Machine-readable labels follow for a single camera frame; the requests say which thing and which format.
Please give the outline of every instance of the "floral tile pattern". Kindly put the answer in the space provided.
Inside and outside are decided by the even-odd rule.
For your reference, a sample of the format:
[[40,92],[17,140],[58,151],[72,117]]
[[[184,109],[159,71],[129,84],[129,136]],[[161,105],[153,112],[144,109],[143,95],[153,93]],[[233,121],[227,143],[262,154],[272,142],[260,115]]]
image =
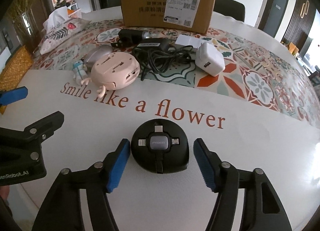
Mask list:
[[[35,53],[32,69],[71,70],[72,64],[101,44],[118,40],[118,32],[125,28],[120,19],[90,23],[86,30],[69,38],[43,56]],[[265,48],[234,34],[209,28],[206,35],[166,29],[148,30],[153,38],[169,38],[173,44],[180,34],[212,41],[225,60],[225,70],[216,77],[192,64],[172,64],[162,74],[147,75],[148,79],[200,88],[218,94],[244,99],[306,121],[320,128],[320,102],[308,77]],[[130,53],[132,47],[115,49]]]

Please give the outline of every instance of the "chair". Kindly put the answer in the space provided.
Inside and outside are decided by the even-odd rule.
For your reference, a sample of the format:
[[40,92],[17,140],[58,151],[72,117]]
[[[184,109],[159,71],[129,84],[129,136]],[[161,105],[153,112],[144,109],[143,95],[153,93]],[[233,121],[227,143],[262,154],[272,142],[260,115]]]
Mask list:
[[216,0],[213,11],[244,22],[245,6],[234,0]]

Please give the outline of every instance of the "qr code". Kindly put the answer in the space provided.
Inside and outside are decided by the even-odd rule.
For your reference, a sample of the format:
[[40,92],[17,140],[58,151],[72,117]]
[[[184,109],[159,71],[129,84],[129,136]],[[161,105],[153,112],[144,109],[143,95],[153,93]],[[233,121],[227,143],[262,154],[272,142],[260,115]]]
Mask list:
[[191,25],[191,21],[185,20],[183,25],[184,26],[190,26]]
[[183,4],[183,8],[184,8],[184,9],[189,9],[189,8],[190,8],[190,4],[184,3],[184,4]]

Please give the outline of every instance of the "white charger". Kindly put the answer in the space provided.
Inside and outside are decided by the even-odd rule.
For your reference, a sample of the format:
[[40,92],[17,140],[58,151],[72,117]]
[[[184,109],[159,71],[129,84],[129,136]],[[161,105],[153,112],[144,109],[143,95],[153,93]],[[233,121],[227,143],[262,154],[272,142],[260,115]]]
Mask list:
[[224,58],[212,44],[204,42],[196,51],[196,66],[212,76],[217,76],[225,69]]

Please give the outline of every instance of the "small figurine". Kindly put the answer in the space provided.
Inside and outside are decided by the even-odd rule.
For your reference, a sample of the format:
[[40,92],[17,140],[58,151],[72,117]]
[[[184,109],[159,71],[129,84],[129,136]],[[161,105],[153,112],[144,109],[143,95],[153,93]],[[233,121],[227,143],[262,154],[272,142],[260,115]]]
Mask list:
[[87,67],[83,64],[83,61],[76,61],[73,64],[72,70],[75,73],[73,79],[76,80],[78,85],[82,85],[81,81],[88,77],[86,73]]

